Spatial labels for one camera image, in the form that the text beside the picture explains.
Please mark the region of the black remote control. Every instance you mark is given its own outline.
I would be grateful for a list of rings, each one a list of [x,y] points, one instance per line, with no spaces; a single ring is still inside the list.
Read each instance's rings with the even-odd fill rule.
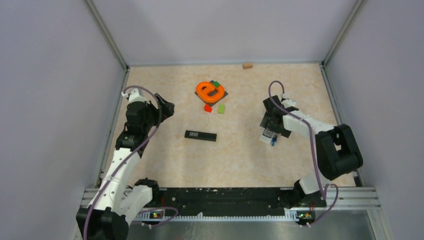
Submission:
[[[216,133],[201,132],[201,131],[194,131],[194,130],[186,130],[184,137],[187,139],[209,141],[209,142],[217,141]]]

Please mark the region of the white remote control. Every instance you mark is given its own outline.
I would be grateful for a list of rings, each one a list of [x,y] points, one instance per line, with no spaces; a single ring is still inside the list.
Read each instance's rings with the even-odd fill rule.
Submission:
[[[273,138],[275,137],[275,133],[267,128],[263,128],[263,132],[259,137],[259,140],[265,144],[271,144],[273,142]]]

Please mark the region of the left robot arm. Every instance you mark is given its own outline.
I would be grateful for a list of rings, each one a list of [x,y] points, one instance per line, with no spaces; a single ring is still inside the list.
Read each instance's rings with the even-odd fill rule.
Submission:
[[[157,93],[153,95],[157,106],[137,91],[125,97],[126,122],[116,140],[109,169],[94,198],[76,214],[84,240],[124,240],[142,208],[160,202],[159,191],[148,185],[135,186],[128,196],[124,192],[150,138],[164,120],[174,115],[175,105]]]

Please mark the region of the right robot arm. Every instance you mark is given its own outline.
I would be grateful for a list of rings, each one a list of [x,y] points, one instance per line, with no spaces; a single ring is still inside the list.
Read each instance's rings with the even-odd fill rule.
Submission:
[[[294,100],[280,99],[277,95],[266,98],[263,105],[262,142],[273,144],[278,136],[289,138],[291,133],[312,140],[316,161],[314,172],[297,180],[293,190],[285,192],[281,200],[285,207],[307,206],[321,196],[320,185],[325,187],[334,179],[363,166],[362,154],[348,125],[334,126],[315,120],[301,112]]]

